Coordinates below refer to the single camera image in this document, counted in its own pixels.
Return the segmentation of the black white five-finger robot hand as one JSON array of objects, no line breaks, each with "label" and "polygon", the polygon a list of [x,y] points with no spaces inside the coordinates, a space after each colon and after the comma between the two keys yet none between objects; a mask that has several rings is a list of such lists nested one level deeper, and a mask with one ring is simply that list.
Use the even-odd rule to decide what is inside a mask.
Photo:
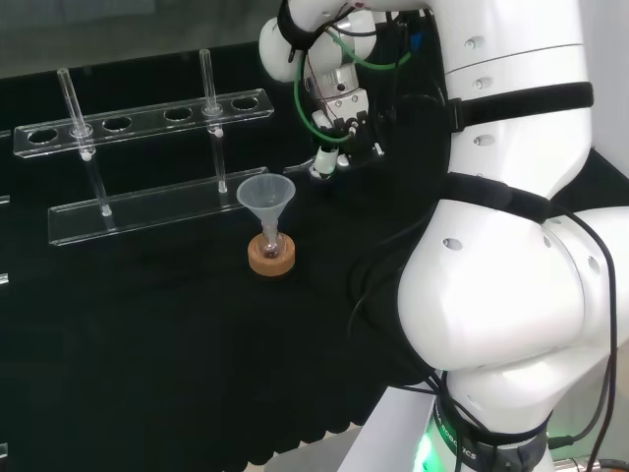
[{"label": "black white five-finger robot hand", "polygon": [[337,170],[349,170],[384,157],[369,108],[363,88],[317,102],[311,118],[314,127],[329,138],[346,141],[332,143],[318,138],[318,149],[309,168],[312,177],[327,180]]}]

